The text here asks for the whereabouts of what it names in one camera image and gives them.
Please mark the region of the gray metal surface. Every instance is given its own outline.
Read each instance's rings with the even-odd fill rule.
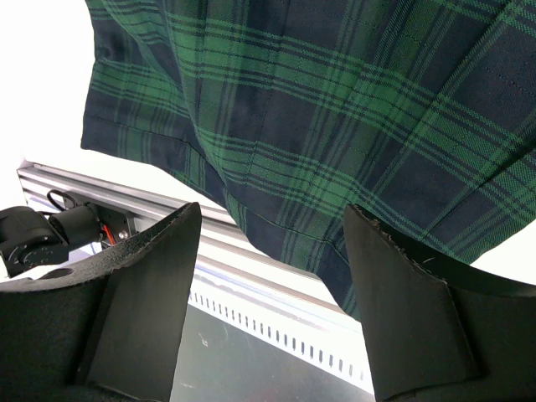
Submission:
[[[137,231],[149,228],[185,203],[75,173],[64,175],[57,169],[40,166],[21,169],[19,176],[28,204],[37,205],[38,209],[39,205],[48,205],[45,196],[51,188],[73,191],[130,210],[135,214]],[[276,355],[285,356],[281,366],[308,367],[299,370],[307,371],[315,383],[323,384],[322,389],[337,380],[334,383],[343,382],[344,387],[350,387],[356,395],[373,394],[361,326],[340,310],[321,281],[259,252],[234,224],[204,216],[201,233],[188,303],[211,316],[213,323],[210,325],[225,324],[227,331],[232,327],[233,332],[242,332],[243,339],[255,339],[255,343],[263,345],[263,350],[266,347],[272,352],[276,350]],[[229,353],[242,352],[237,349]],[[241,357],[234,357],[237,363]],[[216,353],[209,360],[219,358],[223,357]],[[247,377],[244,370],[269,373],[278,367],[270,357],[266,357],[266,361],[253,360],[255,369],[244,366],[244,361],[236,367],[229,365],[229,370]],[[310,370],[326,378],[319,379],[320,374],[310,374]],[[296,390],[291,394],[296,394],[297,399],[289,400],[316,400]],[[202,395],[197,400],[218,401],[214,396],[205,399]],[[344,397],[343,400],[360,399]]]
[[[188,306],[172,402],[374,402],[374,397]]]

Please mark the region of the stitching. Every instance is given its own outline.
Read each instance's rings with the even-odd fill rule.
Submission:
[[[219,104],[217,103],[214,103],[214,102],[208,102],[208,101],[201,101],[201,103],[207,103],[209,105],[212,105],[212,106],[219,106]],[[251,113],[250,116],[254,116],[254,117],[264,117],[264,115],[262,114],[259,114],[259,113]],[[309,131],[309,132],[315,132],[317,134],[320,133],[320,130],[316,130],[314,128],[310,128],[310,127],[307,127],[307,126],[301,126],[301,125],[297,125],[297,124],[287,124],[287,126],[291,129],[299,129],[299,130],[306,130],[306,131]],[[352,149],[354,150],[355,152],[361,154],[361,155],[364,155],[365,157],[368,157],[369,159],[371,159],[373,162],[377,162],[378,160],[377,159],[372,159],[368,153],[366,152],[363,152],[359,149],[357,149],[356,147],[348,147],[348,149]]]
[[[201,100],[201,103],[204,103],[204,104],[209,104],[209,105],[212,105],[212,106],[217,106],[219,107],[219,104],[217,103],[214,103],[214,102],[210,102],[210,101],[206,101],[206,100]],[[392,106],[394,106],[396,109],[399,109],[399,107],[397,105],[394,105],[392,104],[391,102],[388,102],[390,103]],[[435,106],[437,109],[441,109],[442,107],[442,104],[438,103],[436,106]],[[260,114],[252,114],[252,116],[258,116],[258,117],[263,117],[263,115],[260,115]],[[415,119],[417,120],[422,120],[422,117],[419,119],[417,116],[412,116],[414,117]],[[304,127],[304,126],[291,126],[293,128],[297,128],[297,129],[307,129],[309,132],[318,132],[317,130],[314,130],[314,129],[311,129],[309,127]],[[461,137],[450,137],[451,140],[453,140],[454,142],[458,142],[457,144],[453,144],[450,148],[446,149],[446,152],[454,152],[456,149],[460,148],[460,147],[464,147],[464,144],[463,142],[466,140],[466,137],[467,137],[467,133]],[[361,154],[361,155],[364,155],[365,157],[370,157],[369,154],[367,154],[366,152],[361,152],[359,151],[358,149],[356,149],[355,147],[351,148],[353,149],[355,152]],[[374,162],[377,162],[377,160],[375,158],[371,158],[372,161]]]
[[[278,0],[280,3],[286,3],[286,0]],[[292,4],[296,4],[297,6],[301,7],[301,8],[305,8],[307,10],[311,10],[313,11],[314,13],[317,13],[317,14],[322,14],[322,15],[326,15],[328,17],[331,17],[331,18],[335,18],[335,19],[338,19],[340,20],[341,18],[343,18],[343,15],[339,15],[339,14],[334,14],[334,13],[329,13],[329,12],[326,12],[326,11],[322,11],[314,6],[310,6],[310,5],[306,5],[305,3],[300,3],[300,2],[297,2],[297,1],[293,1]],[[356,21],[357,18],[355,17],[351,17],[349,19],[350,21]],[[380,24],[376,24],[376,25],[372,25],[371,23],[367,23],[365,21],[357,21],[357,24],[358,25],[364,25],[366,27],[369,27],[371,28],[372,30],[376,30],[378,29],[381,25]],[[394,31],[392,29],[385,29],[387,32],[391,32],[393,33]],[[411,39],[413,40],[415,43],[417,44],[420,44],[424,47],[427,46],[427,44],[423,43],[422,41],[418,40],[417,38],[407,34],[407,33],[403,33],[403,32],[398,32],[398,34],[401,36],[401,37],[404,37],[404,38],[408,38],[408,39]]]
[[[467,54],[463,60],[459,63],[458,67],[461,66],[463,64],[463,62],[466,60],[466,59],[470,59],[472,57],[472,52],[470,52],[469,54]],[[428,113],[428,110],[430,110],[432,107],[435,107],[437,111],[439,112],[443,112],[443,108],[445,106],[445,104],[447,103],[446,102],[446,98],[445,97],[439,97],[439,95],[441,93],[443,93],[445,89],[445,86],[441,89],[441,91],[436,94],[434,100],[430,103],[430,105],[428,106],[428,109],[425,111],[425,113],[422,115],[422,117],[419,119],[419,121],[417,122],[417,124],[414,126],[414,128],[412,129],[412,131],[410,132],[410,134],[408,135],[408,137],[406,138],[406,140],[402,143],[402,146],[400,148],[400,152],[402,151],[403,148],[407,147],[407,145],[413,141],[413,138],[415,137],[415,130],[416,128],[422,123],[422,124],[425,124],[427,126],[429,126],[430,128],[433,128],[432,125],[428,124],[425,122],[425,117]],[[453,147],[451,147],[450,149],[446,150],[447,152],[454,152],[458,147],[461,147],[463,144],[463,141],[465,141],[466,137],[469,135],[469,133],[467,132],[463,137],[461,137],[459,140],[459,143],[457,143],[456,145],[454,145]],[[400,153],[397,157],[393,158],[393,160],[391,161],[391,163],[388,165],[388,167],[385,169],[384,173],[382,173],[382,176],[380,177],[380,179],[378,180],[378,183],[381,181],[381,180],[384,180],[384,178],[386,177],[386,175],[388,173],[391,173],[394,168],[396,167],[395,164],[398,164],[399,162],[399,159],[400,159]],[[479,181],[481,181],[482,183],[478,184],[478,186],[473,189],[473,191],[471,193],[469,193],[467,195],[467,197],[469,197],[471,194],[474,193],[474,191],[476,191],[477,188],[480,188],[482,187],[482,185],[487,181],[486,178],[482,178],[482,179],[479,179]],[[449,211],[448,213],[446,213],[445,216],[443,216],[432,228],[430,228],[429,230],[427,230],[427,232],[422,235],[420,237],[420,240],[423,240],[425,239],[426,237],[428,237],[428,235],[430,234],[430,232],[446,217],[448,216],[454,209],[456,209],[460,204],[454,206],[451,211]]]
[[[137,130],[137,131],[142,131],[142,132],[146,132],[148,134],[151,134],[151,135],[154,135],[154,136],[157,136],[157,137],[163,137],[163,138],[167,138],[168,140],[174,140],[174,141],[179,141],[179,142],[182,142],[183,144],[187,145],[189,148],[190,148],[190,151],[193,151],[195,152],[198,157],[200,159],[202,159],[207,165],[209,165],[209,167],[211,167],[215,172],[216,174],[218,174],[218,171],[216,169],[214,169],[214,167],[207,161],[207,159],[205,157],[203,157],[203,155],[200,155],[194,147],[192,147],[192,145],[187,142],[187,141],[184,141],[183,139],[181,138],[176,138],[176,137],[168,137],[168,136],[165,136],[163,134],[160,134],[158,132],[152,132],[152,131],[146,131],[146,130],[141,130],[139,128],[136,128],[136,127],[132,127],[132,126],[126,126],[124,124],[121,124],[121,123],[118,123],[116,121],[110,121],[110,120],[107,120],[107,119],[103,119],[101,117],[98,117],[98,116],[95,116],[95,115],[86,115],[86,117],[89,117],[89,118],[92,118],[92,119],[96,119],[96,120],[99,120],[99,121],[103,121],[105,123],[109,123],[109,124],[112,124],[112,125],[118,125],[118,126],[121,126],[121,127],[125,127],[127,129],[132,129],[132,130]],[[177,171],[176,169],[173,169],[173,168],[169,168],[170,171],[174,172],[174,171]],[[192,185],[192,187],[195,187],[197,188],[199,191],[201,191],[207,198],[209,198],[210,200],[215,201],[214,197],[212,197],[212,194],[208,193],[206,191],[206,189],[204,188],[200,188],[199,186],[195,185],[193,182],[189,181]],[[348,261],[344,258],[344,256],[339,252],[339,250],[337,249],[337,246],[331,242],[331,241],[328,241],[328,240],[325,240],[325,239],[318,239],[317,237],[314,237],[314,236],[311,236],[309,234],[305,234],[305,233],[302,233],[302,232],[298,232],[294,229],[290,229],[290,228],[287,228],[285,226],[281,226],[280,224],[277,224],[271,220],[268,220],[266,219],[265,217],[261,216],[261,215],[258,215],[256,212],[252,211],[250,208],[248,208],[247,206],[243,205],[227,188],[224,188],[224,191],[226,193],[229,194],[230,197],[232,197],[234,199],[234,201],[241,207],[241,208],[244,208],[244,209],[247,209],[247,211],[250,213],[250,214],[253,214],[255,215],[256,217],[258,217],[259,219],[262,219],[264,220],[266,223],[270,224],[270,225],[273,225],[275,226],[276,228],[279,228],[279,229],[284,229],[284,230],[288,230],[289,232],[292,232],[296,235],[300,235],[300,236],[303,236],[303,237],[306,237],[308,239],[312,239],[312,240],[315,240],[315,241],[320,241],[322,243],[325,243],[327,245],[330,245],[333,247],[333,249],[335,250],[335,252],[337,253],[337,255],[339,255],[343,260],[344,262],[346,262],[346,264],[348,264]]]
[[[270,92],[269,92],[269,95],[268,95],[268,99],[266,99],[266,102],[265,102],[265,105],[264,105],[265,112],[263,113],[263,116],[262,116],[262,122],[260,124],[259,131],[255,134],[255,145],[253,146],[253,149],[251,150],[250,160],[248,161],[247,172],[245,173],[246,178],[250,176],[251,165],[253,164],[253,160],[255,158],[255,154],[256,154],[256,151],[257,151],[257,144],[259,143],[259,138],[262,136],[262,129],[264,128],[265,123],[266,123],[266,116],[268,115],[268,109],[269,109],[268,105],[270,104],[271,99],[272,99],[272,97],[274,95],[274,92],[276,91],[276,90],[274,90],[274,82],[276,80],[276,70],[281,66],[279,64],[279,58],[281,56],[281,42],[283,41],[283,38],[285,37],[285,31],[286,31],[286,26],[287,26],[286,21],[288,19],[288,12],[289,12],[289,8],[291,7],[292,0],[280,0],[280,2],[284,3],[285,6],[286,6],[285,21],[284,21],[284,25],[283,25],[283,29],[282,29],[280,38],[279,38],[279,44],[278,44],[278,51],[277,51],[276,60],[272,64],[271,83],[270,83],[270,89],[269,89]],[[265,67],[265,73],[268,74],[268,65]]]
[[[450,219],[451,216],[455,215],[458,213],[459,209],[462,208],[463,206],[465,206],[469,201],[471,201],[473,199],[473,197],[475,195],[478,195],[479,194],[479,190],[481,188],[484,188],[486,187],[487,185],[492,185],[493,182],[491,181],[486,181],[482,184],[480,184],[477,188],[475,188],[472,192],[470,192],[458,205],[456,205],[453,209],[451,209],[443,218],[441,218],[441,220],[439,222],[437,222],[433,228],[430,228],[430,230],[428,230],[428,232],[424,235],[424,236],[421,236],[420,239],[418,239],[419,241],[421,242],[425,242],[425,240],[432,236],[433,235],[433,232],[440,229],[441,226],[443,224],[445,224],[446,220],[447,219]],[[514,212],[514,213],[517,213],[518,211],[522,210],[523,208],[523,203],[520,203],[519,206],[512,206],[511,203],[509,203],[509,208]],[[470,244],[477,244],[478,241],[481,241],[482,243],[484,244],[487,244],[487,245],[490,245],[492,246],[492,243],[487,239],[487,238],[484,238],[484,239],[478,239],[476,238],[476,241],[471,241]],[[449,250],[450,247],[447,246],[446,244],[443,244],[443,246],[446,248],[446,250]],[[471,249],[471,246],[462,246],[462,249],[465,249],[465,250],[470,250]]]
[[[519,88],[522,92],[530,95],[530,97],[532,97],[533,100],[536,101],[536,94],[534,94],[531,90],[527,90],[525,87],[517,84],[514,80],[511,80],[508,77],[506,77],[504,75],[501,75],[497,71],[493,71],[493,70],[489,69],[488,67],[481,66],[481,69],[485,70],[489,74],[493,74],[493,75],[497,76],[501,81],[504,81],[507,84],[507,86],[513,86],[515,88]]]
[[[202,62],[201,62],[201,65],[204,66],[205,63],[204,61],[206,60],[206,57],[207,57],[207,47],[206,47],[206,43],[205,43],[205,39],[207,38],[207,15],[209,13],[209,0],[206,0],[205,2],[205,10],[204,10],[204,35],[203,35],[203,54],[201,56],[202,58]],[[201,94],[203,93],[203,83],[204,83],[204,80],[200,80],[199,82],[199,89],[198,89],[198,101],[197,101],[197,105],[195,106],[195,116],[193,118],[195,118],[195,120],[197,121],[197,123],[199,124],[199,107],[201,106]]]

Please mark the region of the white background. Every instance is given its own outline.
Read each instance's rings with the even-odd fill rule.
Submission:
[[[94,59],[83,0],[5,3],[0,13],[0,209],[23,204],[15,170],[24,158],[215,207],[154,167],[80,150]],[[532,223],[473,265],[536,284],[535,239]]]

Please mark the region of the cable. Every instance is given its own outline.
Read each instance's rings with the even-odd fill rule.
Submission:
[[[55,199],[52,198],[52,194],[55,194],[57,195],[58,197],[62,197],[62,198],[67,198],[71,203],[73,203],[73,208],[76,206],[76,201],[74,198],[72,198],[70,195],[68,195],[67,193],[64,193],[63,191],[59,191],[59,190],[50,190],[48,193],[47,193],[47,200],[58,210],[60,211],[65,211],[65,207],[62,207],[61,205],[59,205]]]
[[[114,235],[111,233],[110,228],[108,228],[108,225],[104,224],[102,226],[102,229],[105,231],[106,235],[108,236],[108,241],[110,241],[110,244],[116,245],[116,240],[114,239]]]

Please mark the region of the black foam pad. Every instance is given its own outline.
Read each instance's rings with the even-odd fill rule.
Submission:
[[[377,400],[536,400],[536,286],[477,270],[348,206]]]
[[[188,272],[178,284],[188,295],[200,226],[198,204],[188,204],[150,229],[69,265],[62,271],[64,276],[0,284],[0,400],[131,400],[103,389],[74,385],[103,295],[112,273],[125,275],[143,266],[154,271],[155,265],[148,261],[155,252],[160,263],[156,268]],[[123,299],[129,296],[139,302],[136,294],[123,295]],[[182,331],[186,302],[180,309],[182,316],[170,317],[175,332],[177,328]],[[113,326],[116,319],[110,316],[103,322]],[[151,335],[157,338],[160,334]],[[106,337],[101,335],[95,345],[102,339]]]

